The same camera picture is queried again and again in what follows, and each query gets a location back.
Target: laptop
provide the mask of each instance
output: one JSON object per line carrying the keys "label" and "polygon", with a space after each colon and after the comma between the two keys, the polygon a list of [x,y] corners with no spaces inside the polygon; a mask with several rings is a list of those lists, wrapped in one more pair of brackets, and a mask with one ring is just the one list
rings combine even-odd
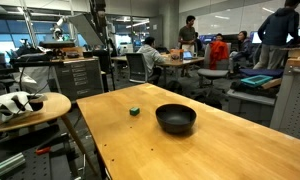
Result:
{"label": "laptop", "polygon": [[191,59],[196,59],[196,57],[192,57],[192,54],[190,51],[185,51],[185,52],[183,52],[183,59],[191,60]]}

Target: gray cabinet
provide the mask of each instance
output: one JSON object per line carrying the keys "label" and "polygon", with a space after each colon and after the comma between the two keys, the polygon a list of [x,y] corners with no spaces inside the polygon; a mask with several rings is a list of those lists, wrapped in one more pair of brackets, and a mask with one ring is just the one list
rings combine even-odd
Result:
{"label": "gray cabinet", "polygon": [[288,63],[270,127],[300,139],[300,66]]}
{"label": "gray cabinet", "polygon": [[104,92],[97,59],[65,62],[54,70],[58,91],[72,102]]}

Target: black bowl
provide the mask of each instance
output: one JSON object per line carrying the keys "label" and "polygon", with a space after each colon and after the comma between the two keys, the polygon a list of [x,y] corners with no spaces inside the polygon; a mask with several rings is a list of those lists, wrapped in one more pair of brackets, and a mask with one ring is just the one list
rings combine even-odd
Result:
{"label": "black bowl", "polygon": [[196,112],[184,105],[166,104],[156,110],[156,117],[161,128],[168,133],[188,131],[196,121]]}

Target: wooden table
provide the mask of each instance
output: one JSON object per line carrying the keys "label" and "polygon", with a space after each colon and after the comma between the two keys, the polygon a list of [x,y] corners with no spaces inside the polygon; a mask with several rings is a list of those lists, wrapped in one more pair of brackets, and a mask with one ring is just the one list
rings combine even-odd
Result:
{"label": "wooden table", "polygon": [[[166,59],[165,62],[163,63],[156,63],[157,66],[163,67],[163,78],[164,78],[164,83],[167,83],[167,67],[171,66],[175,68],[175,79],[178,80],[179,74],[178,74],[178,68],[184,65],[190,65],[198,62],[203,62],[204,57],[198,57],[196,59],[192,60],[184,60],[184,61],[172,61],[170,58],[168,58],[166,55],[163,55]],[[119,57],[112,57],[111,60],[114,62],[114,67],[115,67],[115,75],[118,79],[118,61],[127,61],[126,56],[119,56]]]}
{"label": "wooden table", "polygon": [[[142,84],[77,100],[113,179],[300,180],[300,140],[205,104]],[[192,131],[164,132],[155,110],[184,104]],[[130,116],[129,109],[140,114]]]}
{"label": "wooden table", "polygon": [[61,117],[64,124],[68,128],[69,133],[78,145],[82,154],[85,154],[86,159],[95,174],[97,174],[90,157],[87,155],[87,151],[80,141],[76,131],[72,127],[72,124],[66,114],[71,108],[70,100],[59,93],[44,93],[48,100],[43,102],[43,107],[39,111],[30,112],[21,115],[18,118],[11,119],[7,123],[0,124],[0,132],[12,131],[20,128],[31,127],[37,124],[45,123],[56,118]]}

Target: wooden stool top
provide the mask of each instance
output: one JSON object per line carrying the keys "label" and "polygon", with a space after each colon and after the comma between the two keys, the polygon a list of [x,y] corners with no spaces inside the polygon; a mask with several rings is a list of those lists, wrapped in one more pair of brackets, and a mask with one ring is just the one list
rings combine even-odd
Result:
{"label": "wooden stool top", "polygon": [[0,125],[0,132],[20,129],[58,118],[66,114],[71,108],[70,100],[59,93],[44,93],[48,100],[43,101],[43,107],[39,111],[25,113]]}

